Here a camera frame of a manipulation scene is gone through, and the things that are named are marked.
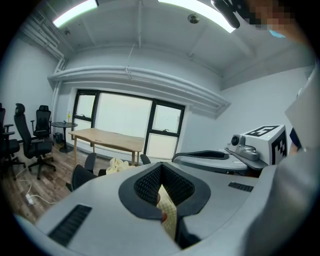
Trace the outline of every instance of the fluorescent light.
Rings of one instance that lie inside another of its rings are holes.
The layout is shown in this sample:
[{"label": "fluorescent light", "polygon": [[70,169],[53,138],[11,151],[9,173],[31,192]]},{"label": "fluorescent light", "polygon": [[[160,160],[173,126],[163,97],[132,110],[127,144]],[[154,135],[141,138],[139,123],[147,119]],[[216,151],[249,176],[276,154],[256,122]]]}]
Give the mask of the fluorescent light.
[{"label": "fluorescent light", "polygon": [[226,18],[220,12],[197,0],[158,0],[158,1],[161,3],[180,6],[180,7],[189,9],[193,12],[196,12],[202,16],[205,16],[208,19],[212,20],[213,22],[217,23],[219,26],[224,28],[229,33],[235,30],[235,28],[230,26]]},{"label": "fluorescent light", "polygon": [[71,8],[70,10],[66,11],[64,14],[59,16],[53,21],[53,24],[59,28],[61,27],[64,23],[70,21],[74,17],[83,14],[86,11],[89,11],[91,9],[97,8],[97,2],[96,0],[87,0],[84,1],[77,6]]}]

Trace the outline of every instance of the beige fabric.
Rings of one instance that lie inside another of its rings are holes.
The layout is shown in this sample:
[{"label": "beige fabric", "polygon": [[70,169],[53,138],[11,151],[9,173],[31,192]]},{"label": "beige fabric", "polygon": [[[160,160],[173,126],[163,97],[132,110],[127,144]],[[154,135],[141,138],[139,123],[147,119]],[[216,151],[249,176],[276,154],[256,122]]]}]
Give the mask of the beige fabric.
[{"label": "beige fabric", "polygon": [[[110,160],[110,167],[106,169],[106,175],[122,172],[131,168],[135,167],[129,166],[127,161],[123,162],[121,159],[112,158]],[[157,207],[167,214],[167,219],[162,223],[162,226],[166,233],[174,240],[177,226],[177,208],[162,185],[159,189],[159,194],[161,198]]]},{"label": "beige fabric", "polygon": [[172,240],[175,240],[177,226],[177,208],[169,197],[164,186],[162,185],[159,189],[159,194],[161,199],[156,207],[167,214],[167,219],[162,223],[162,226],[166,233],[172,238]]}]

